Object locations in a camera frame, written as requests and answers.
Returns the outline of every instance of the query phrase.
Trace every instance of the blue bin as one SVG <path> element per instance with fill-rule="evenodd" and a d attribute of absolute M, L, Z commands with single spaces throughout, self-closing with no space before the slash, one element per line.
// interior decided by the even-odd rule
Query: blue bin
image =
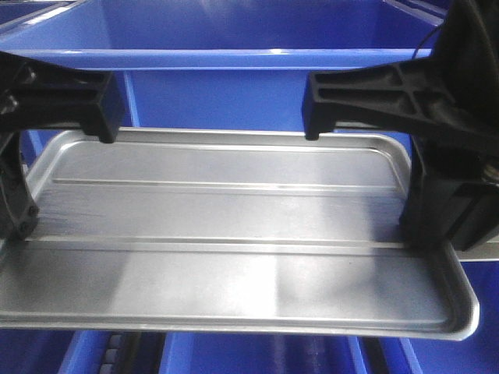
<path fill-rule="evenodd" d="M 56 374 L 73 331 L 0 330 L 0 373 Z"/>
<path fill-rule="evenodd" d="M 79 0 L 62 9 L 0 33 L 0 49 L 117 72 L 124 125 L 288 131 L 302 131 L 310 70 L 410 58 L 444 16 L 381 0 Z M 38 154 L 50 136 L 31 137 Z"/>
<path fill-rule="evenodd" d="M 170 333 L 159 374 L 367 374 L 355 337 Z"/>

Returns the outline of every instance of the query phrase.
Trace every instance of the clamp bracket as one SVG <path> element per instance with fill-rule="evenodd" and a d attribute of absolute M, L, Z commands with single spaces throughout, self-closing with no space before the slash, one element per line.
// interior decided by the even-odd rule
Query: clamp bracket
<path fill-rule="evenodd" d="M 309 74 L 308 140 L 344 128 L 411 135 L 400 223 L 417 248 L 446 238 L 466 250 L 499 234 L 498 48 L 499 0 L 456 0 L 430 57 Z"/>
<path fill-rule="evenodd" d="M 82 129 L 102 143 L 113 143 L 123 114 L 111 72 L 68 69 L 0 52 L 0 238 L 24 239 L 37 225 L 20 132 Z"/>

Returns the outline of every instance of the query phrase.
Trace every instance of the clamp jaw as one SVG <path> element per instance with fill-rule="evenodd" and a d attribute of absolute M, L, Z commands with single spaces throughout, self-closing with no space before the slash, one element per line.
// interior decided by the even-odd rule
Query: clamp jaw
<path fill-rule="evenodd" d="M 417 248 L 446 238 L 467 250 L 499 234 L 498 48 L 499 0 L 455 0 L 430 57 L 308 77 L 308 140 L 340 128 L 411 135 L 400 224 Z"/>
<path fill-rule="evenodd" d="M 38 208 L 24 178 L 20 131 L 82 129 L 113 143 L 124 107 L 110 72 L 67 69 L 0 52 L 0 238 L 24 239 Z"/>

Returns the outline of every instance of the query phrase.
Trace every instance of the blue container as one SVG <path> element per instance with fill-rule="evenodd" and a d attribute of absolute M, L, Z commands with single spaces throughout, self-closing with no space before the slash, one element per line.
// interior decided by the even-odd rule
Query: blue container
<path fill-rule="evenodd" d="M 0 373 L 56 374 L 73 331 L 0 330 Z"/>
<path fill-rule="evenodd" d="M 480 324 L 464 341 L 382 339 L 391 374 L 499 372 L 499 263 L 463 263 L 480 301 Z"/>
<path fill-rule="evenodd" d="M 444 12 L 414 4 L 80 0 L 0 33 L 0 49 L 117 72 L 124 125 L 302 131 L 306 74 L 409 58 Z"/>
<path fill-rule="evenodd" d="M 355 337 L 170 333 L 160 374 L 367 374 Z"/>

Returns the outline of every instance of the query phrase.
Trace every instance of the clamp arm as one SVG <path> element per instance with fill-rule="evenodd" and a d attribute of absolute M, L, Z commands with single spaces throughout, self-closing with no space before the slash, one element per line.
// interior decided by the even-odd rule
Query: clamp arm
<path fill-rule="evenodd" d="M 499 0 L 456 0 L 430 57 L 308 77 L 307 139 L 339 128 L 411 135 L 400 223 L 418 248 L 446 238 L 466 250 L 499 234 L 498 48 Z"/>
<path fill-rule="evenodd" d="M 87 72 L 0 52 L 0 238 L 28 236 L 38 208 L 19 151 L 26 129 L 82 129 L 113 143 L 124 107 L 110 72 Z"/>

